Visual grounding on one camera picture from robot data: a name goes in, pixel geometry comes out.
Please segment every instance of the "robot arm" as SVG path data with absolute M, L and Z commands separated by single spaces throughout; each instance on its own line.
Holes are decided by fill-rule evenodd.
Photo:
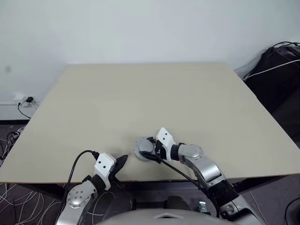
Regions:
M 149 151 L 141 151 L 145 158 L 153 160 Z M 176 144 L 172 135 L 161 128 L 156 135 L 154 153 L 158 158 L 168 161 L 177 160 L 191 168 L 205 194 L 217 203 L 218 210 L 224 219 L 240 225 L 265 225 L 243 196 L 239 195 L 228 182 L 218 166 L 207 157 L 202 148 L 193 144 Z
M 98 194 L 111 187 L 110 181 L 121 187 L 115 174 L 124 166 L 127 158 L 128 155 L 115 159 L 109 154 L 100 154 L 94 166 L 93 177 L 87 176 L 81 184 L 69 191 L 65 208 L 56 225 L 80 225 Z

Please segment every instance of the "black cable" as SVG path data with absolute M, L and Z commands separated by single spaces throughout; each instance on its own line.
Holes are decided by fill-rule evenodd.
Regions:
M 177 173 L 179 173 L 180 175 L 184 176 L 186 179 L 188 179 L 190 182 L 192 182 L 194 185 L 196 185 L 196 187 L 201 190 L 210 200 L 211 203 L 214 205 L 215 209 L 216 209 L 216 217 L 219 218 L 220 217 L 220 212 L 218 210 L 218 204 L 217 201 L 213 198 L 210 197 L 210 195 L 206 192 L 206 190 L 202 187 L 200 187 L 199 184 L 197 184 L 193 179 L 191 179 L 189 176 L 187 176 L 185 173 L 181 172 L 179 169 L 175 168 L 174 166 L 172 166 L 171 164 L 167 163 L 166 161 L 164 161 L 163 159 L 161 159 L 160 157 L 158 157 L 158 159 L 165 164 L 166 166 L 170 167 L 171 169 L 173 169 L 174 171 L 176 171 Z
M 299 42 L 282 41 L 282 42 L 279 42 L 279 43 L 277 43 L 277 44 L 274 44 L 274 45 L 272 46 L 272 48 L 274 48 L 274 47 L 277 46 L 277 45 L 284 44 L 284 43 L 288 43 L 288 44 L 287 44 L 287 45 L 282 45 L 282 46 L 280 46 L 280 47 L 285 47 L 285 46 L 289 46 L 289 45 L 299 45 L 299 44 L 300 44 Z
M 286 218 L 287 209 L 289 208 L 289 206 L 290 206 L 293 202 L 295 202 L 295 201 L 297 201 L 297 200 L 299 200 L 299 199 L 300 199 L 300 198 L 296 198 L 296 199 L 290 201 L 290 203 L 288 203 L 288 205 L 286 206 L 286 208 L 285 208 L 285 223 L 286 223 L 286 225 L 288 225 L 287 218 Z
M 15 224 L 17 223 L 17 213 L 15 210 L 15 200 L 13 199 L 13 205 L 14 205 L 14 212 L 15 212 Z
M 11 134 L 12 134 L 12 135 L 15 135 L 15 132 L 9 132 L 9 133 L 7 134 L 6 140 L 7 140 L 8 142 L 9 142 L 9 139 L 10 139 L 10 138 L 9 138 L 9 135 L 11 135 Z
M 19 103 L 18 104 L 18 110 L 19 110 L 19 112 L 22 114 L 22 115 L 24 115 L 24 116 L 26 116 L 27 118 L 29 118 L 29 119 L 31 119 L 31 117 L 29 117 L 29 116 L 27 116 L 27 115 L 25 115 L 23 112 L 21 112 L 21 110 L 20 110 L 20 105 L 22 105 L 24 102 L 26 102 L 26 101 L 23 101 L 22 103 Z
M 61 211 L 66 203 L 66 198 L 67 198 L 67 194 L 68 194 L 68 188 L 69 188 L 69 185 L 70 185 L 70 182 L 71 182 L 71 179 L 72 179 L 72 176 L 73 176 L 73 172 L 74 172 L 74 169 L 75 169 L 75 166 L 77 164 L 77 161 L 79 160 L 80 156 L 82 156 L 84 153 L 91 153 L 94 158 L 97 160 L 98 157 L 99 157 L 99 153 L 95 152 L 95 151 L 91 151 L 91 150 L 85 150 L 83 151 L 82 153 L 80 153 L 77 158 L 75 159 L 74 163 L 73 163 L 73 166 L 72 166 L 72 169 L 71 169 L 71 172 L 70 172 L 70 175 L 69 175 L 69 179 L 67 180 L 67 186 L 66 186 L 66 189 L 65 189 L 65 193 L 64 193 L 64 196 L 61 200 L 61 203 L 60 203 L 60 209 L 58 210 L 58 215 L 57 215 L 57 218 L 56 218 L 56 222 L 61 214 Z
M 189 180 L 190 182 L 192 182 L 194 185 L 196 185 L 197 188 L 199 188 L 200 190 L 204 190 L 204 188 L 200 187 L 199 184 L 197 184 L 192 178 L 190 178 L 189 176 L 187 176 L 185 173 L 181 172 L 179 169 L 175 168 L 174 166 L 172 166 L 171 164 L 168 164 L 166 161 L 164 161 L 163 159 L 161 160 L 161 162 L 165 165 L 167 165 L 168 167 L 170 167 L 171 169 L 175 170 L 177 173 L 179 173 L 180 175 L 184 176 L 187 180 Z

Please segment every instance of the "wall socket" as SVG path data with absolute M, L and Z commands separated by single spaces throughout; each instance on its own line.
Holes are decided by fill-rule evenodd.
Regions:
M 29 102 L 24 102 L 24 101 L 26 101 L 26 99 L 27 99 L 28 97 L 33 97 L 33 101 L 32 101 L 31 103 L 29 103 Z M 24 106 L 24 107 L 27 107 L 27 106 L 30 105 L 30 104 L 34 104 L 34 103 L 38 102 L 38 101 L 37 101 L 37 98 L 36 98 L 34 95 L 24 95 L 24 94 L 16 94 L 13 100 L 15 101 L 15 103 L 16 103 L 17 105 L 18 105 L 19 103 L 21 103 L 21 104 L 23 103 L 22 106 Z

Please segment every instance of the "white wall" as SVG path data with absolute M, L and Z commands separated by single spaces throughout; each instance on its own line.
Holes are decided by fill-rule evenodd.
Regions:
M 299 12 L 299 0 L 2 0 L 0 120 L 25 119 L 1 103 L 17 93 L 42 100 L 67 63 L 238 68 L 273 43 L 299 41 Z

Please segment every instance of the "table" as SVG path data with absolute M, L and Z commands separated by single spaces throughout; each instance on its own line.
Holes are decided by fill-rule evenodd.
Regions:
M 128 154 L 121 181 L 182 180 L 134 155 L 135 141 L 161 127 L 176 142 L 201 146 L 228 178 L 300 173 L 298 147 L 224 63 L 71 65 L 0 168 L 0 181 L 66 182 L 86 149 Z M 92 174 L 94 163 L 83 155 L 72 182 Z

